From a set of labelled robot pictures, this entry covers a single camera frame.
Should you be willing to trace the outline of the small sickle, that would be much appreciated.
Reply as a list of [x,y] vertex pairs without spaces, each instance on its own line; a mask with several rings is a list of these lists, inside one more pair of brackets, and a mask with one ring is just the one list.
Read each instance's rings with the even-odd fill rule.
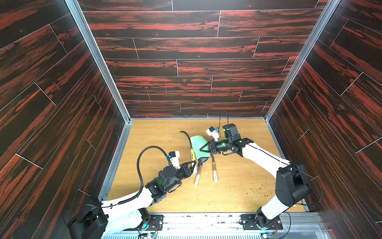
[[211,154],[210,156],[211,156],[213,179],[214,179],[214,182],[218,182],[218,174],[217,174],[215,158],[213,154]]
[[195,154],[195,151],[194,151],[194,148],[193,148],[193,145],[192,145],[192,141],[191,141],[191,138],[190,136],[188,135],[187,132],[181,130],[180,133],[183,133],[187,139],[188,139],[188,142],[189,142],[189,145],[190,145],[190,157],[191,157],[191,161],[194,162],[194,166],[193,166],[193,174],[197,174],[197,158],[196,158],[196,154]]
[[194,185],[196,185],[196,186],[198,186],[200,178],[201,178],[201,174],[202,174],[202,170],[203,170],[203,164],[207,160],[208,160],[208,158],[206,158],[206,157],[201,158],[201,159],[198,160],[197,174],[196,174],[195,181],[194,181]]

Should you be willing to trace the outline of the green and black rag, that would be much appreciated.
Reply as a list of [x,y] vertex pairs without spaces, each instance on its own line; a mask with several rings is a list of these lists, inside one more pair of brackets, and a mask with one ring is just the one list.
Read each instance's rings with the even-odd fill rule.
[[200,135],[192,136],[191,137],[191,143],[192,143],[192,147],[193,147],[193,150],[195,152],[195,156],[196,156],[197,160],[206,161],[209,159],[210,153],[209,152],[203,152],[200,150],[201,147],[208,144],[208,141],[206,139],[204,139],[203,136],[200,136]]

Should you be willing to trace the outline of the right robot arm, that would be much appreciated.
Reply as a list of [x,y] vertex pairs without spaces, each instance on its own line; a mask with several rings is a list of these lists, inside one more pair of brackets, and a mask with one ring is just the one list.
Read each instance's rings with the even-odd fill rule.
[[201,152],[224,154],[231,151],[244,157],[276,179],[275,196],[256,212],[255,222],[259,229],[266,230],[276,218],[311,193],[308,175],[303,164],[293,164],[258,146],[248,138],[241,138],[236,125],[223,126],[225,139],[219,140],[218,128],[210,127],[206,133],[213,140],[200,147]]

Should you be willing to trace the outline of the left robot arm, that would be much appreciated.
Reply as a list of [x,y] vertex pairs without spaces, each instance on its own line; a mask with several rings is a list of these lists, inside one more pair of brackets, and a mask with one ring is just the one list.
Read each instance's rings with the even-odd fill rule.
[[130,194],[103,202],[95,198],[80,205],[78,213],[67,223],[71,238],[103,239],[123,230],[145,228],[150,220],[147,208],[174,192],[183,179],[193,175],[196,165],[190,161],[181,164],[179,169],[166,166],[138,192],[139,196]]

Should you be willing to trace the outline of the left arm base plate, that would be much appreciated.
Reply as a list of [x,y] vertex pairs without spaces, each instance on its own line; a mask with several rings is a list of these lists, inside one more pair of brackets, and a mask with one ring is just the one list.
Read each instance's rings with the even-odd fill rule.
[[150,214],[144,219],[140,218],[139,225],[133,228],[124,229],[123,231],[144,231],[144,232],[157,232],[163,230],[164,215],[162,214]]

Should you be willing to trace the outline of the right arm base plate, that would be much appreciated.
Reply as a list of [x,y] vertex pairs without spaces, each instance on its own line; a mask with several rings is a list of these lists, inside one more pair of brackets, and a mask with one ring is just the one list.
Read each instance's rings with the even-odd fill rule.
[[258,216],[257,214],[242,214],[240,215],[239,224],[243,226],[244,230],[275,231],[283,229],[279,216],[270,220],[265,216]]

